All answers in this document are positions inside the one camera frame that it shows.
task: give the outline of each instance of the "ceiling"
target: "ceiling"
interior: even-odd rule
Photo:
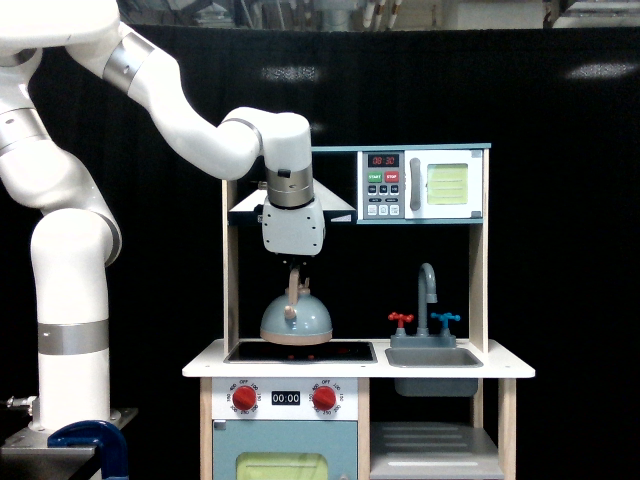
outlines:
[[[118,0],[118,5],[127,23],[203,28],[383,32],[640,24],[637,0]]]

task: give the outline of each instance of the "light blue kettle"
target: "light blue kettle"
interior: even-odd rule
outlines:
[[[262,316],[260,336],[280,345],[317,345],[331,340],[331,317],[324,304],[311,295],[309,279],[300,283],[300,271],[291,270],[289,288]]]

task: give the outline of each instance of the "stovetop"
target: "stovetop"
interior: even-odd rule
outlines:
[[[327,342],[320,345],[277,345],[241,341],[225,363],[375,363],[371,342]]]

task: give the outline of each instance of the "red knob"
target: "red knob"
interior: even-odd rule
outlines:
[[[318,410],[331,410],[336,405],[336,393],[331,387],[318,387],[311,400]]]
[[[398,328],[404,328],[404,324],[406,323],[411,323],[413,321],[413,315],[402,315],[401,313],[396,313],[396,312],[392,312],[391,315],[389,315],[389,320],[391,320],[392,322],[394,320],[398,321]]]
[[[233,405],[238,410],[251,410],[251,407],[256,404],[257,396],[253,388],[244,385],[233,392],[232,399]]]

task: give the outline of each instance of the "light blue panel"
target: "light blue panel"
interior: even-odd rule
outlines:
[[[484,150],[490,143],[454,143],[445,145],[370,145],[344,147],[311,147],[313,153],[393,152],[399,150]]]
[[[388,220],[358,220],[358,225],[475,225],[483,223],[482,218],[398,218]]]
[[[318,453],[329,464],[329,480],[358,478],[358,422],[228,420],[213,431],[213,478],[234,480],[245,452]]]

